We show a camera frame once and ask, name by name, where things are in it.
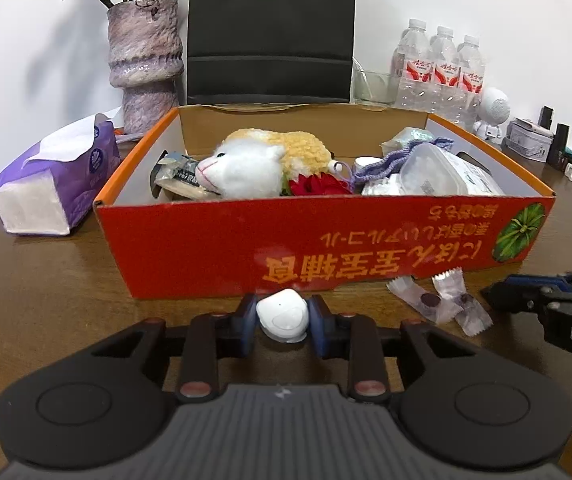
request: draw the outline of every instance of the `green pumpkin illustration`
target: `green pumpkin illustration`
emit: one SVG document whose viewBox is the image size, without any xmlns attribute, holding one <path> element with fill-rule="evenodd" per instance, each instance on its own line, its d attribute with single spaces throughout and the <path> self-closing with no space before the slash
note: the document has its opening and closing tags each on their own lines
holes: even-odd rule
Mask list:
<svg viewBox="0 0 572 480">
<path fill-rule="evenodd" d="M 539 202 L 530 204 L 519 211 L 497 237 L 492 250 L 492 257 L 495 261 L 506 262 L 516 258 L 521 251 L 527 249 L 536 238 L 545 219 L 546 210 Z"/>
</svg>

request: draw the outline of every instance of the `plastic bottle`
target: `plastic bottle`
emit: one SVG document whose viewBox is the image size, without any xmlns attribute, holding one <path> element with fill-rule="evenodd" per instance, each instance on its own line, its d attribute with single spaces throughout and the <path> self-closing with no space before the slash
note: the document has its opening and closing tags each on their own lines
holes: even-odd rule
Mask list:
<svg viewBox="0 0 572 480">
<path fill-rule="evenodd" d="M 408 110 L 430 110 L 432 59 L 426 37 L 426 22 L 410 20 L 393 55 L 390 84 L 395 106 Z"/>
<path fill-rule="evenodd" d="M 457 51 L 461 63 L 458 83 L 458 88 L 462 91 L 459 96 L 462 107 L 461 122 L 470 132 L 481 102 L 485 60 L 479 51 L 479 38 L 474 36 L 464 36 L 464 43 L 457 47 Z"/>
<path fill-rule="evenodd" d="M 457 99 L 460 66 L 453 35 L 451 28 L 437 27 L 437 36 L 430 40 L 434 62 L 430 111 L 456 123 L 461 116 L 462 100 Z"/>
</svg>

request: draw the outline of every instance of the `translucent plastic lid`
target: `translucent plastic lid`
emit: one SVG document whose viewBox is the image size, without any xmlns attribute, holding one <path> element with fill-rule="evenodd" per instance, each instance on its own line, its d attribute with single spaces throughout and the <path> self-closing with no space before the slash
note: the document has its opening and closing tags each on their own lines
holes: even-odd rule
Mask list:
<svg viewBox="0 0 572 480">
<path fill-rule="evenodd" d="M 439 25 L 437 27 L 437 34 L 443 34 L 444 36 L 447 36 L 448 38 L 452 38 L 454 36 L 454 30 L 452 30 L 449 27 L 442 27 Z"/>
<path fill-rule="evenodd" d="M 399 172 L 407 195 L 467 195 L 468 189 L 440 148 L 429 142 L 416 146 Z"/>
<path fill-rule="evenodd" d="M 422 28 L 423 30 L 426 30 L 426 22 L 422 22 L 421 20 L 414 20 L 411 18 L 411 20 L 408 22 L 408 25 L 410 27 Z"/>
<path fill-rule="evenodd" d="M 464 43 L 470 43 L 474 46 L 479 46 L 479 38 L 476 36 L 464 36 Z"/>
</svg>

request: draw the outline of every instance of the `brown tabletop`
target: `brown tabletop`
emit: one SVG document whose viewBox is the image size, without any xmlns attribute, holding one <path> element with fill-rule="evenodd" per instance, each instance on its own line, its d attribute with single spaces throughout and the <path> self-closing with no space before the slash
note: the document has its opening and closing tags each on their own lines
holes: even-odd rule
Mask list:
<svg viewBox="0 0 572 480">
<path fill-rule="evenodd" d="M 549 274 L 572 270 L 572 183 L 539 163 L 518 161 L 557 193 L 557 201 L 522 272 Z M 479 290 L 518 266 L 467 272 L 468 290 Z M 356 311 L 379 325 L 398 326 L 414 311 L 396 300 L 383 282 L 342 286 L 323 294 L 331 310 Z M 5 234 L 0 225 L 0 391 L 38 367 L 60 359 L 138 320 L 159 316 L 169 325 L 186 324 L 197 314 L 234 310 L 236 299 L 136 301 L 116 269 L 93 216 L 67 238 Z M 572 397 L 572 355 L 543 341 L 535 316 L 492 313 L 495 325 L 473 341 L 559 383 Z M 463 336 L 456 323 L 446 329 Z M 393 386 L 400 388 L 395 360 L 387 360 Z M 178 360 L 171 364 L 176 373 Z M 347 364 L 319 362 L 309 345 L 279 346 L 259 335 L 252 357 L 220 362 L 221 382 L 345 383 Z M 0 468 L 5 464 L 0 450 Z M 561 460 L 572 474 L 572 438 Z"/>
</svg>

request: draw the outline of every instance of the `pink marbled vase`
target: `pink marbled vase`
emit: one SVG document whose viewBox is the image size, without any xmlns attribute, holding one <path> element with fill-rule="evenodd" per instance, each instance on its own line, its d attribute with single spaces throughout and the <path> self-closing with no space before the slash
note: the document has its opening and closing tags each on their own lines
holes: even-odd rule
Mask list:
<svg viewBox="0 0 572 480">
<path fill-rule="evenodd" d="M 177 0 L 135 0 L 108 10 L 111 85 L 124 89 L 124 133 L 147 132 L 178 104 L 183 72 Z"/>
</svg>

